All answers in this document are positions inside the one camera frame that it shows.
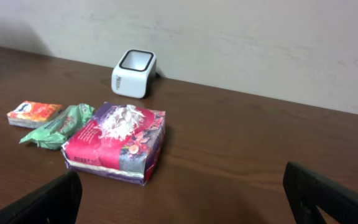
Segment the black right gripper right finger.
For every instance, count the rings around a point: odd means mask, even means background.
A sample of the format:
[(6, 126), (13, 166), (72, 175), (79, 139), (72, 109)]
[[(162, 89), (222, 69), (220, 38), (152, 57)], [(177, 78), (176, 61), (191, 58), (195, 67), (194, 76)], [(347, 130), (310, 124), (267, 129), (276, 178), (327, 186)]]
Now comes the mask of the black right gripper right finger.
[(338, 223), (358, 223), (358, 193), (297, 162), (287, 163), (283, 187), (297, 223), (325, 223), (320, 210)]

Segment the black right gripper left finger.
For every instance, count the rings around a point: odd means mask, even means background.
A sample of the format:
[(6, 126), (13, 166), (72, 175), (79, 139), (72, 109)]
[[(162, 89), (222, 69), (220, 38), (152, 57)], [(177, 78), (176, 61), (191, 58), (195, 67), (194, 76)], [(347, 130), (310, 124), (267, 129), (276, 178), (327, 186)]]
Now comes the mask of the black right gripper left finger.
[(69, 171), (0, 210), (0, 223), (75, 223), (82, 184)]

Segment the green wet wipes packet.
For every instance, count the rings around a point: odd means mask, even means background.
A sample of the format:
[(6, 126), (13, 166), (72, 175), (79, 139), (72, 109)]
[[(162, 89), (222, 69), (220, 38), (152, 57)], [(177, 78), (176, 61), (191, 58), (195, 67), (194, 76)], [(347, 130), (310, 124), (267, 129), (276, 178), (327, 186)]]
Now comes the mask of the green wet wipes packet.
[(70, 105), (53, 120), (24, 136), (19, 143), (34, 143), (37, 147), (59, 150), (93, 116), (94, 107), (85, 103)]

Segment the purple red tissue pack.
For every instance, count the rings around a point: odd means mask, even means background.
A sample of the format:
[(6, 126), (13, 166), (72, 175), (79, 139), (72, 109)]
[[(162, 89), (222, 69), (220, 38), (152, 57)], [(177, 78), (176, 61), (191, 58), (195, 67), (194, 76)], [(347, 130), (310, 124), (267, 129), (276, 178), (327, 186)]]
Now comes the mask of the purple red tissue pack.
[(105, 102), (62, 145), (69, 169), (144, 185), (165, 137), (164, 111)]

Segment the orange Kleenex tissue pack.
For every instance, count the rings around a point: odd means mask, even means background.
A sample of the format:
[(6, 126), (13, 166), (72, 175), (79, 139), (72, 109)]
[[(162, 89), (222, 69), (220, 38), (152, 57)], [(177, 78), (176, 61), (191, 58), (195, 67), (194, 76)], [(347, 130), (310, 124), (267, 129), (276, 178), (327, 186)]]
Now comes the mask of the orange Kleenex tissue pack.
[(59, 104), (24, 101), (8, 112), (7, 119), (12, 126), (35, 129), (58, 116), (62, 107)]

